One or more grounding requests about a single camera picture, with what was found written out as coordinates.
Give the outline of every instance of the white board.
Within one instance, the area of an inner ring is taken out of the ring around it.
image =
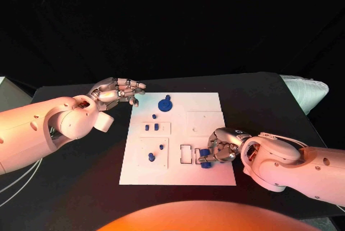
[[[166,95],[172,110],[162,112],[159,101]],[[120,185],[235,185],[231,162],[214,162],[202,169],[195,159],[195,149],[206,148],[214,130],[225,126],[218,93],[146,93],[136,97],[140,106],[131,112]],[[154,131],[154,123],[165,129]],[[180,145],[189,145],[183,152],[191,150],[191,156],[180,152]],[[150,151],[157,152],[153,162]],[[192,159],[192,164],[180,163],[180,158]]]

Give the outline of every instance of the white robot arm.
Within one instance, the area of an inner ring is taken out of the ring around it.
[[[102,111],[118,102],[139,106],[134,94],[144,94],[146,85],[108,78],[87,95],[61,97],[0,113],[0,174],[4,174],[55,152],[82,138],[92,127],[108,131],[114,121]]]
[[[297,150],[283,138],[302,148]],[[309,147],[290,138],[219,128],[209,137],[214,153],[201,162],[229,162],[240,154],[244,173],[268,190],[281,192],[286,186],[307,197],[345,206],[345,151]]]

